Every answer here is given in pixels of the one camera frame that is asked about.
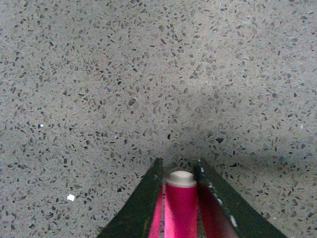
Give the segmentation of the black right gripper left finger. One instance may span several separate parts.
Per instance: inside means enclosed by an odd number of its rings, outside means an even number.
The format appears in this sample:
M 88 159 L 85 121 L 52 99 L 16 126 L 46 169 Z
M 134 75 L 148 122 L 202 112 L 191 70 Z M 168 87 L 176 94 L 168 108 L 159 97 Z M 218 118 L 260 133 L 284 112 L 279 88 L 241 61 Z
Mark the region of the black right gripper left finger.
M 162 159 L 156 158 L 99 238 L 158 238 L 160 231 Z

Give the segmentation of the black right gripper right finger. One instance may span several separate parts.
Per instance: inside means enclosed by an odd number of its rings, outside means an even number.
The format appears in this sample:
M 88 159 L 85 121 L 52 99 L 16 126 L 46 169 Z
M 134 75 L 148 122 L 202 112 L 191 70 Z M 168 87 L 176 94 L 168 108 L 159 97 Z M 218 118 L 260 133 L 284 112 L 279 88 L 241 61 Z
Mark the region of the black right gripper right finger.
M 207 238 L 285 238 L 206 160 L 193 164 L 198 205 Z

